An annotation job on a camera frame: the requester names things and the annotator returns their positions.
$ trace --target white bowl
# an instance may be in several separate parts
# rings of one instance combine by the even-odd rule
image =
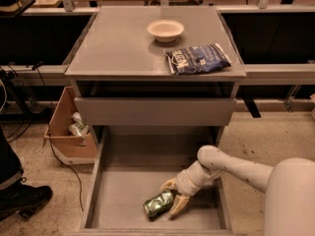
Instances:
[[[150,23],[147,30],[157,41],[167,43],[182,34],[184,26],[173,20],[158,20]]]

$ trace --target brown cardboard box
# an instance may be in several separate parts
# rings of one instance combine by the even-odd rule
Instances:
[[[315,93],[311,95],[311,99],[315,103]],[[314,107],[313,111],[311,112],[311,115],[315,119],[315,107]]]
[[[93,163],[97,148],[92,135],[87,134],[82,139],[71,136],[69,131],[69,126],[74,123],[72,115],[78,111],[74,98],[73,89],[65,87],[44,137],[51,140],[55,153],[64,163]]]

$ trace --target gray cabinet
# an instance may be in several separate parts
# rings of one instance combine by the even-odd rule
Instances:
[[[157,43],[146,27],[158,19],[177,20],[185,32]],[[207,75],[170,73],[164,49],[211,43],[220,44],[231,67]],[[245,73],[214,8],[101,8],[66,76],[98,145],[81,229],[69,235],[231,234],[221,180],[173,221],[166,214],[149,221],[142,211],[201,145],[220,141],[235,108]]]

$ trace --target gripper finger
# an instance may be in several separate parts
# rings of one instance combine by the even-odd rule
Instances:
[[[189,203],[190,197],[176,195],[175,201],[169,212],[169,217],[172,218],[180,211],[184,210]]]
[[[160,190],[164,191],[165,189],[177,190],[176,179],[175,178],[169,179],[164,184],[162,184],[161,187],[160,187]]]

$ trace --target shoe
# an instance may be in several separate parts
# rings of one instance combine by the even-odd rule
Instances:
[[[29,219],[44,207],[52,197],[49,186],[32,187],[16,182],[0,191],[0,221],[18,212]]]

